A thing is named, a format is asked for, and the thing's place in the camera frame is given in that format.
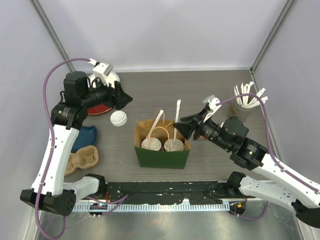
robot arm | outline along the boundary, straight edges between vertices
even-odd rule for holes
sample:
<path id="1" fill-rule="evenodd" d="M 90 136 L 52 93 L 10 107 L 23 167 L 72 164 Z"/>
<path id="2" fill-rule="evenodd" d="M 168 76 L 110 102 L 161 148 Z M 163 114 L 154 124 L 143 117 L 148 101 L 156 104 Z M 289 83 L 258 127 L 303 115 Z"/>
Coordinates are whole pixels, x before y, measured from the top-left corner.
<path id="1" fill-rule="evenodd" d="M 22 190 L 20 199 L 35 207 L 39 185 L 43 185 L 39 209 L 68 216 L 78 200 L 92 194 L 105 193 L 106 184 L 103 176 L 88 174 L 74 183 L 64 183 L 64 173 L 72 146 L 79 134 L 83 121 L 88 116 L 88 109 L 99 104 L 110 108 L 122 109 L 133 98 L 127 95 L 119 81 L 108 82 L 107 76 L 112 70 L 108 63 L 99 63 L 91 59 L 95 65 L 95 86 L 88 82 L 84 72 L 75 71 L 66 75 L 63 85 L 64 101 L 51 111 L 51 122 L 55 135 L 55 146 L 45 181 L 41 182 L 51 151 L 51 134 L 43 157 L 40 170 L 31 189 Z"/>
<path id="2" fill-rule="evenodd" d="M 307 179 L 275 158 L 267 148 L 247 137 L 249 129 L 235 116 L 228 118 L 221 126 L 210 117 L 219 109 L 220 101 L 207 97 L 204 109 L 194 115 L 182 117 L 173 126 L 186 138 L 200 136 L 231 152 L 230 159 L 241 168 L 267 177 L 276 184 L 269 185 L 242 173 L 234 172 L 228 182 L 232 191 L 243 195 L 265 199 L 296 212 L 297 218 L 306 224 L 320 228 L 320 185 Z"/>

gray tabletop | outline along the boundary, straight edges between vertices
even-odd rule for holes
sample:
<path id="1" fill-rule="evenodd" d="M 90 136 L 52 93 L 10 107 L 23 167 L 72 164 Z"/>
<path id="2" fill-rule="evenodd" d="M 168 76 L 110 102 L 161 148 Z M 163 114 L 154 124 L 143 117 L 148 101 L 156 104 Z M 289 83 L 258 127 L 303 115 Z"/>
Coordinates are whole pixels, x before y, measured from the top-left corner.
<path id="1" fill-rule="evenodd" d="M 95 125 L 98 129 L 96 147 L 99 163 L 89 169 L 77 169 L 65 177 L 65 182 L 74 182 L 85 174 L 99 174 L 107 181 L 202 181 L 227 180 L 233 171 L 243 172 L 257 179 L 262 176 L 238 167 L 229 159 L 230 154 L 206 140 L 191 141 L 191 150 L 185 169 L 143 168 L 139 166 L 134 149 L 136 121 L 152 119 L 155 111 L 162 108 L 165 118 L 174 120 L 176 102 L 181 99 L 180 116 L 188 116 L 202 110 L 202 101 L 215 95 L 221 101 L 233 96 L 233 87 L 249 83 L 248 70 L 228 71 L 171 71 L 171 72 L 125 72 L 119 73 L 124 91 L 133 97 L 133 102 L 123 110 L 128 121 L 122 127 L 110 122 L 113 111 L 103 115 L 89 116 L 84 126 Z M 223 105 L 212 119 L 220 124 L 227 117 L 230 105 Z M 264 117 L 256 107 L 245 125 L 248 136 L 267 146 Z"/>

blue object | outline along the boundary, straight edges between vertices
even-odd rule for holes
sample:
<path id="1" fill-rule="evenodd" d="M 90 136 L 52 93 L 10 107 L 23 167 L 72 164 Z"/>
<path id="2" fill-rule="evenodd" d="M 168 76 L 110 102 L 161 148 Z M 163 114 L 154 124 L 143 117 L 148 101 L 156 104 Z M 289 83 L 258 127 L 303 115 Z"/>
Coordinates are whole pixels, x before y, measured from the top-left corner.
<path id="1" fill-rule="evenodd" d="M 71 152 L 75 153 L 79 149 L 95 144 L 97 137 L 98 131 L 96 126 L 82 126 Z"/>

gray floor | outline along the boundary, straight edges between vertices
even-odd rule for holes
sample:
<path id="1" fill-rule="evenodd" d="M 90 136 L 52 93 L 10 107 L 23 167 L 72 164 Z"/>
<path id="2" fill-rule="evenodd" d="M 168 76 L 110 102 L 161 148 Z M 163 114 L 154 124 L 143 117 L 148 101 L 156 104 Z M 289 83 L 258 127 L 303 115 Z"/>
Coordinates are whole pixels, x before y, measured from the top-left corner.
<path id="1" fill-rule="evenodd" d="M 264 210 L 262 201 L 249 201 L 246 217 Z M 66 218 L 61 240 L 302 240 L 297 219 L 288 210 L 270 204 L 260 220 L 237 218 L 226 211 L 112 213 L 101 219 L 85 219 L 87 212 Z M 52 236 L 61 231 L 62 217 L 44 212 L 42 225 Z M 45 238 L 39 233 L 36 240 Z"/>
<path id="2" fill-rule="evenodd" d="M 195 114 L 202 110 L 205 97 L 215 95 L 222 101 L 233 95 L 235 85 L 249 83 L 248 70 L 127 72 L 119 76 L 123 89 L 133 97 L 133 102 L 123 109 L 128 122 L 122 127 L 112 126 L 110 112 L 89 116 L 83 125 L 95 125 L 98 129 L 96 147 L 100 162 L 90 169 L 77 169 L 65 177 L 66 182 L 79 180 L 88 173 L 103 175 L 113 182 L 227 180 L 233 171 L 248 173 L 229 159 L 230 154 L 206 140 L 191 141 L 183 170 L 140 167 L 133 144 L 136 121 L 151 119 L 158 108 L 165 111 L 166 119 L 174 120 L 177 99 L 182 99 L 181 117 Z M 222 123 L 229 110 L 229 105 L 222 106 L 212 119 Z M 250 130 L 250 138 L 267 146 L 260 107 L 252 112 L 245 125 Z M 254 173 L 248 175 L 265 179 Z"/>

green box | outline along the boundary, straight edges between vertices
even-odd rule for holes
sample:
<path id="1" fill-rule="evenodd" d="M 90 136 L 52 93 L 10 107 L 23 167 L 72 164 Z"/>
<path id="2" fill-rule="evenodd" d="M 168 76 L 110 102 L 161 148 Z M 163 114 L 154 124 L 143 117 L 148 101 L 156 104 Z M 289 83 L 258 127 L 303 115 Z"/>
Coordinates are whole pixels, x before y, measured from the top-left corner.
<path id="1" fill-rule="evenodd" d="M 166 128 L 170 138 L 173 137 L 174 127 Z M 134 129 L 134 148 L 140 167 L 160 169 L 184 169 L 190 152 L 190 143 L 179 132 L 177 139 L 184 143 L 184 150 L 167 152 L 163 146 L 168 139 L 167 133 L 162 129 L 155 129 L 152 136 L 159 139 L 162 148 L 160 151 L 148 150 L 141 147 L 142 141 L 147 137 L 149 130 L 137 125 Z"/>

